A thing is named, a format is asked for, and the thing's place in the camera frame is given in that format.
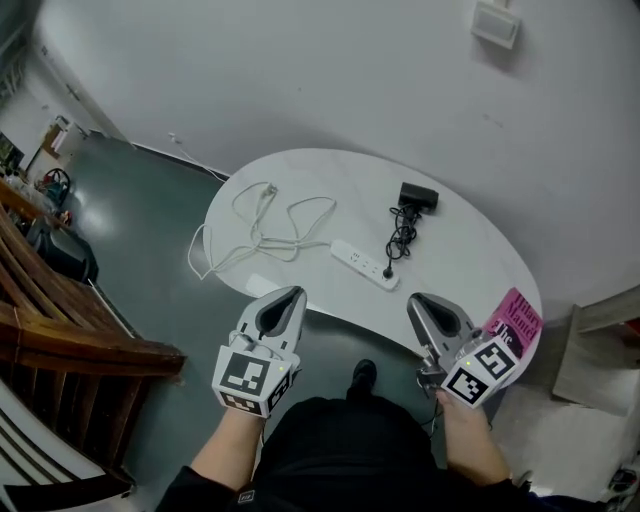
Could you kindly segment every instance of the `person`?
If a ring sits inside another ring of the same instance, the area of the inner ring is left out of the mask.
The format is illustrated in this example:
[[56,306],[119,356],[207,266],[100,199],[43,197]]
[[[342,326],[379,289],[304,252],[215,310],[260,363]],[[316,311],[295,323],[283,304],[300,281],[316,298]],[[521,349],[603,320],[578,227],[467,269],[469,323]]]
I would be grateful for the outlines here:
[[376,377],[375,364],[363,360],[346,400],[294,405],[264,444],[255,474],[265,420],[227,409],[157,510],[557,510],[512,484],[482,408],[437,391],[448,463],[441,470],[427,432],[372,394]]

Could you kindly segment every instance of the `black shoe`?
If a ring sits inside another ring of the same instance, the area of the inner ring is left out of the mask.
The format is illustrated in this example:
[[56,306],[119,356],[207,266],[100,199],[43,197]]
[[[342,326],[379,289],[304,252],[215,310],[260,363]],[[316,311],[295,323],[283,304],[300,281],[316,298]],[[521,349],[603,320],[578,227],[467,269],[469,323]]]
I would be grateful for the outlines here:
[[363,359],[360,361],[353,370],[353,380],[351,381],[352,388],[359,388],[369,393],[373,389],[376,379],[378,378],[378,370],[376,363],[370,359]]

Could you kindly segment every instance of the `black chair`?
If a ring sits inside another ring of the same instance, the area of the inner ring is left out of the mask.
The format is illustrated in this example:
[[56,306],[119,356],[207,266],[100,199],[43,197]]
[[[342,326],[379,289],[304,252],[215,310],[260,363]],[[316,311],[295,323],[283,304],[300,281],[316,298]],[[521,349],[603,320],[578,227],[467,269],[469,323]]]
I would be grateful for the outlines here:
[[81,283],[95,282],[98,263],[91,246],[73,231],[40,217],[32,224],[26,238],[51,269]]

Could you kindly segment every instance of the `white table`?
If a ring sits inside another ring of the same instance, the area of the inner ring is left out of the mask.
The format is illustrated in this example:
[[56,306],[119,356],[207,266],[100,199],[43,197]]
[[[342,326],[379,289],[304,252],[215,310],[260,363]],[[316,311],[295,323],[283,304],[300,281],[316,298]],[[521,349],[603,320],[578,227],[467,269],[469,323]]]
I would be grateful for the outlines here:
[[[231,176],[207,212],[205,223],[211,231],[204,230],[203,240],[209,261],[213,257],[217,263],[232,248],[250,243],[248,226],[232,212],[231,201],[259,181],[269,181],[279,190],[262,222],[266,236],[293,237],[286,207],[307,197],[326,195],[337,200],[337,208],[311,239],[342,239],[380,262],[386,262],[385,245],[394,229],[389,207],[397,206],[402,182],[434,189],[440,200],[435,214],[423,215],[418,221],[411,258],[394,263],[394,273],[401,282],[393,292],[361,277],[333,258],[329,247],[322,246],[302,249],[292,263],[254,254],[217,274],[241,293],[261,296],[276,287],[302,286],[312,308],[381,334],[421,357],[424,352],[406,312],[407,299],[414,292],[433,293],[459,304],[479,326],[515,286],[542,315],[531,272],[482,213],[424,174],[347,151],[285,151],[256,160]],[[252,189],[236,202],[236,208],[249,218],[253,218],[260,189]],[[318,201],[293,210],[300,232],[305,232],[326,207],[326,202]],[[537,344],[538,339],[509,383],[524,371]]]

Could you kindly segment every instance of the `white wall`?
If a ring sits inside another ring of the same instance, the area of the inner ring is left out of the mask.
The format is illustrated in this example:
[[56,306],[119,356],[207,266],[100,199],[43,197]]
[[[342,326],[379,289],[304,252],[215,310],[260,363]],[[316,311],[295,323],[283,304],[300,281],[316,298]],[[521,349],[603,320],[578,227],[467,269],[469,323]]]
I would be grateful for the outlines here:
[[38,152],[48,126],[49,113],[24,85],[0,108],[0,132],[24,154],[23,169]]
[[512,53],[474,0],[44,0],[38,31],[132,141],[178,133],[226,171],[296,147],[381,155],[481,209],[546,319],[640,282],[640,12],[513,0]]
[[29,182],[36,183],[37,181],[40,181],[51,169],[56,169],[58,167],[64,169],[67,163],[68,162],[66,161],[60,162],[59,160],[56,160],[44,150],[38,151],[38,154],[32,160],[31,165],[29,165]]
[[47,65],[32,50],[27,54],[23,83],[42,107],[49,111],[51,119],[63,116],[85,131],[99,130],[91,116],[69,96]]

